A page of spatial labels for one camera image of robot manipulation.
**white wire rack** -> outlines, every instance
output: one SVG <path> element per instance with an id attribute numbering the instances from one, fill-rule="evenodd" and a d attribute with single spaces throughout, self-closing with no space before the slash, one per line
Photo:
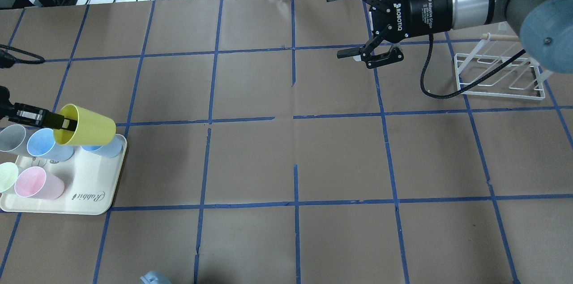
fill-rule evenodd
<path id="1" fill-rule="evenodd" d="M 498 33 L 506 32 L 507 23 L 500 23 Z M 521 48 L 515 35 L 483 34 L 469 54 L 456 53 L 454 66 L 458 90 L 483 77 Z M 532 57 L 518 58 L 464 94 L 542 100 L 546 97 L 543 82 L 551 74 L 549 70 L 541 70 Z"/>

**plastic cup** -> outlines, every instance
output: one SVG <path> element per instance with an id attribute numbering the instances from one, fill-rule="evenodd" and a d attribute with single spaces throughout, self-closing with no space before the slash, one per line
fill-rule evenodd
<path id="1" fill-rule="evenodd" d="M 0 132 L 0 151 L 31 157 L 26 149 L 26 144 L 31 131 L 22 125 L 10 125 Z"/>
<path id="2" fill-rule="evenodd" d="M 0 194 L 14 194 L 14 183 L 24 169 L 12 162 L 0 164 Z"/>
<path id="3" fill-rule="evenodd" d="M 32 166 L 20 173 L 14 192 L 22 198 L 54 200 L 64 192 L 64 182 L 39 166 Z"/>
<path id="4" fill-rule="evenodd" d="M 60 162 L 68 160 L 73 155 L 73 146 L 56 143 L 52 129 L 41 129 L 34 133 L 28 141 L 27 148 L 32 156 Z"/>
<path id="5" fill-rule="evenodd" d="M 60 115 L 77 120 L 76 131 L 56 129 L 54 137 L 60 145 L 106 145 L 115 136 L 115 122 L 108 117 L 67 104 L 60 110 Z"/>
<path id="6" fill-rule="evenodd" d="M 82 149 L 90 152 L 90 153 L 94 153 L 94 154 L 98 154 L 99 156 L 102 157 L 107 157 L 107 158 L 112 158 L 112 157 L 116 157 L 117 154 L 119 154 L 121 152 L 121 141 L 117 138 L 114 137 L 111 142 L 108 145 L 104 145 L 104 146 L 99 146 L 99 145 L 83 145 Z"/>

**pink cup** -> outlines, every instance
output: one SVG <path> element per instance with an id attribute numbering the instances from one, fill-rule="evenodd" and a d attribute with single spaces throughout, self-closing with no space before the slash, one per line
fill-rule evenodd
<path id="1" fill-rule="evenodd" d="M 54 200 L 64 192 L 64 182 L 43 168 L 32 166 L 20 173 L 14 191 L 23 198 Z"/>

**light blue object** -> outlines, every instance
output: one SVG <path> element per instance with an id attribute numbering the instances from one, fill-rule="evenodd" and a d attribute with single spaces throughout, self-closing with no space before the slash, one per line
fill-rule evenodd
<path id="1" fill-rule="evenodd" d="M 523 48 L 553 72 L 573 73 L 573 0 L 547 0 L 520 29 Z"/>
<path id="2" fill-rule="evenodd" d="M 111 142 L 108 145 L 103 145 L 103 146 L 84 146 L 82 145 L 82 149 L 90 152 L 90 153 L 94 153 L 94 154 L 98 154 L 99 156 L 102 157 L 107 157 L 107 158 L 112 158 L 112 157 L 116 157 L 117 154 L 119 154 L 121 152 L 121 141 L 117 138 L 117 135 L 113 137 L 113 139 L 111 140 Z"/>
<path id="3" fill-rule="evenodd" d="M 165 275 L 158 271 L 150 271 L 149 273 L 141 276 L 143 284 L 172 284 Z"/>
<path id="4" fill-rule="evenodd" d="M 66 161 L 73 155 L 73 146 L 56 143 L 52 129 L 40 129 L 34 133 L 28 140 L 27 149 L 33 157 L 59 162 Z"/>

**yellow cup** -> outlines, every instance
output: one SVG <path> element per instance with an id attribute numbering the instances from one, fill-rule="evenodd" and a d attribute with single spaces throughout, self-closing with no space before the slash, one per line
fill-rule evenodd
<path id="1" fill-rule="evenodd" d="M 54 138 L 60 145 L 107 145 L 115 136 L 115 122 L 108 117 L 67 104 L 60 115 L 77 120 L 76 131 L 54 129 Z"/>

